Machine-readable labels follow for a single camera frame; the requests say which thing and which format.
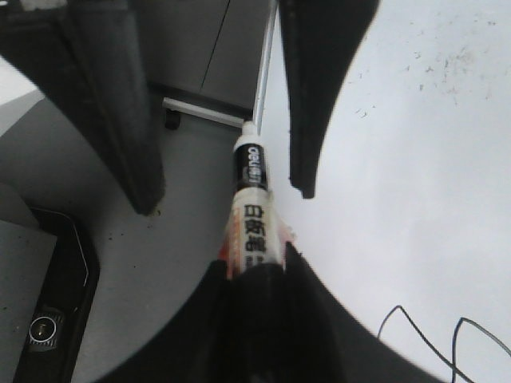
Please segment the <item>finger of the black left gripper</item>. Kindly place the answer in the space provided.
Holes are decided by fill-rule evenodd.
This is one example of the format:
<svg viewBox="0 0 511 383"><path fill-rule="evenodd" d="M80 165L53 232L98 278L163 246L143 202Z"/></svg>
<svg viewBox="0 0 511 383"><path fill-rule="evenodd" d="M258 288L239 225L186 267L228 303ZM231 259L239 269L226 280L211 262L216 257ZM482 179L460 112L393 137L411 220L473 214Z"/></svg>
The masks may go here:
<svg viewBox="0 0 511 383"><path fill-rule="evenodd" d="M140 215L164 196L134 9L128 1L4 1L1 55L72 123Z"/></svg>
<svg viewBox="0 0 511 383"><path fill-rule="evenodd" d="M335 102L378 5L373 0L279 2L290 113L290 183L304 199L315 196Z"/></svg>

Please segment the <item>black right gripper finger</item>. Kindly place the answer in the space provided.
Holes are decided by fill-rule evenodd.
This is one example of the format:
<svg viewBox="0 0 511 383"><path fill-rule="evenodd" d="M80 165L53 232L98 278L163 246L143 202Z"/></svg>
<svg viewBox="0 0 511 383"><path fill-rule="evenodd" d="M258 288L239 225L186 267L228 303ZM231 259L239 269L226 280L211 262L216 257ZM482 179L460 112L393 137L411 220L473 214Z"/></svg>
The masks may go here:
<svg viewBox="0 0 511 383"><path fill-rule="evenodd" d="M228 280L215 261L188 301L107 382L380 382L383 346L286 247Z"/></svg>

